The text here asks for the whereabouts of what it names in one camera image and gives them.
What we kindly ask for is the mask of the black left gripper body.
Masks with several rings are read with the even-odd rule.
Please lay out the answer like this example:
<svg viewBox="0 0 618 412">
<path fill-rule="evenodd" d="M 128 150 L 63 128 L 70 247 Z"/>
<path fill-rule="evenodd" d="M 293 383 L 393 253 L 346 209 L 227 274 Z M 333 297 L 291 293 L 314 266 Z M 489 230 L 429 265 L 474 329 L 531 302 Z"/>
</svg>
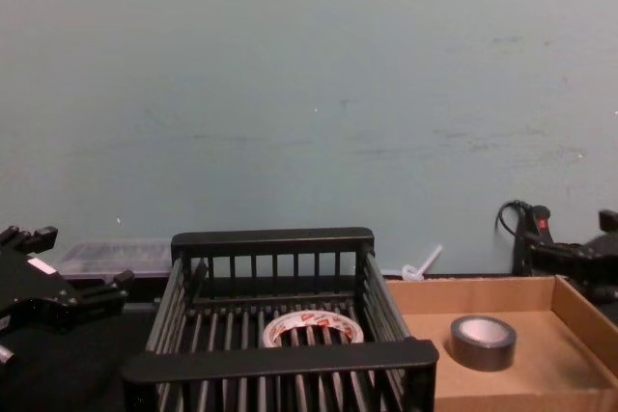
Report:
<svg viewBox="0 0 618 412">
<path fill-rule="evenodd" d="M 1 249 L 1 334 L 28 326 L 54 330 L 77 324 L 79 296 L 59 272 L 38 258 Z"/>
</svg>

